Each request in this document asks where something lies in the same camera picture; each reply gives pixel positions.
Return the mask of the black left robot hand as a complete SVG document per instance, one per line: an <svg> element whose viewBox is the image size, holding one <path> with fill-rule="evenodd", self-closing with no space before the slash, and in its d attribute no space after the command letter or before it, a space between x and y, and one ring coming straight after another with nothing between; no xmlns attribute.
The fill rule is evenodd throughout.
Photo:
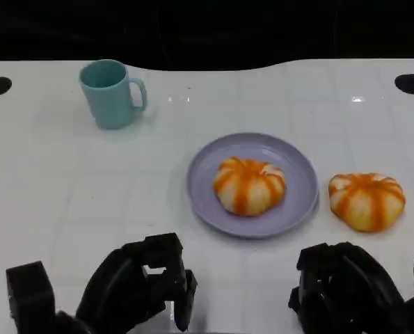
<svg viewBox="0 0 414 334"><path fill-rule="evenodd" d="M186 331L197 281L185 269L175 233L158 234L113 250L90 278L76 317L93 333L127 333L174 303L174 321Z"/></svg>

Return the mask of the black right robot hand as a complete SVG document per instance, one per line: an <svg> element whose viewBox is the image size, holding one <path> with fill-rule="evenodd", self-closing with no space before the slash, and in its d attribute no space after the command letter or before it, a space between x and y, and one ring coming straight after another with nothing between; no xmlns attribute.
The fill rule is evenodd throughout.
<svg viewBox="0 0 414 334"><path fill-rule="evenodd" d="M349 242L301 250L288 306L304 333L389 333L405 305L388 272Z"/></svg>

